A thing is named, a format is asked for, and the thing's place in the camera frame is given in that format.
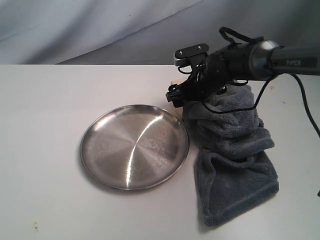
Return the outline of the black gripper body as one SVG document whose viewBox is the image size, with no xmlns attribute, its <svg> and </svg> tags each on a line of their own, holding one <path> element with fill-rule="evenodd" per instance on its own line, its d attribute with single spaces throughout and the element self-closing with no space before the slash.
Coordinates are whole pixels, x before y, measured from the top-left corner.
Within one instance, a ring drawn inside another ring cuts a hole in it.
<svg viewBox="0 0 320 240">
<path fill-rule="evenodd" d="M 252 43 L 231 43 L 211 54 L 197 65 L 188 65 L 190 72 L 182 71 L 188 78 L 180 85 L 184 101 L 204 102 L 219 93 L 234 80 L 248 80 Z"/>
</svg>

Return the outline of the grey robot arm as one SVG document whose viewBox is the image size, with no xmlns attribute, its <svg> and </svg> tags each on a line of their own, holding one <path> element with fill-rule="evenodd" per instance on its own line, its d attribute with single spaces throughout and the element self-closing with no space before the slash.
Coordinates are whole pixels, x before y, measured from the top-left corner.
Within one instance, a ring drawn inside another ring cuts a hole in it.
<svg viewBox="0 0 320 240">
<path fill-rule="evenodd" d="M 174 53 L 178 68 L 190 67 L 188 78 L 172 84 L 166 93 L 174 107 L 202 102 L 234 80 L 267 81 L 281 74 L 320 74 L 318 46 L 280 46 L 272 40 L 230 44 L 212 53 L 205 43 Z"/>
</svg>

